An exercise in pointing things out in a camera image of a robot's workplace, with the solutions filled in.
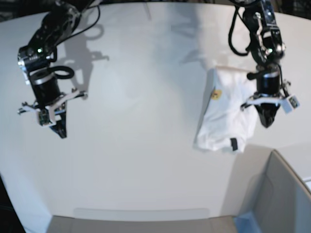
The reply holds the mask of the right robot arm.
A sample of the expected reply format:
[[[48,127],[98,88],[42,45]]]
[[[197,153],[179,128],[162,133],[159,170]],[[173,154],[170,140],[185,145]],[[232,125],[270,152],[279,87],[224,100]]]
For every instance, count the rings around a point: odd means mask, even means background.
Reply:
[[[23,102],[17,113],[32,112],[37,123],[50,128],[62,139],[67,137],[67,102],[87,95],[86,91],[73,88],[71,92],[60,90],[58,80],[69,80],[75,75],[68,66],[51,66],[57,61],[57,47],[78,35],[75,31],[86,13],[99,8],[93,0],[57,0],[44,16],[41,25],[29,43],[19,48],[17,63],[34,93],[33,104]]]

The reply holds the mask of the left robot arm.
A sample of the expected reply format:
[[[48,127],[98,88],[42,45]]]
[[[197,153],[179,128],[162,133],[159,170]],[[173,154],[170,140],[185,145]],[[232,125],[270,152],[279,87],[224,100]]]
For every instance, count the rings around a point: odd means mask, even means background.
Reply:
[[[279,108],[289,113],[300,106],[296,95],[289,92],[291,82],[285,80],[280,61],[286,46],[277,25],[273,6],[269,0],[233,0],[235,7],[228,33],[229,47],[237,56],[252,55],[256,72],[247,79],[256,81],[256,92],[241,105],[241,110],[254,106],[262,126],[269,128]],[[232,43],[236,19],[240,18],[249,31],[250,43],[245,52],[239,52]]]

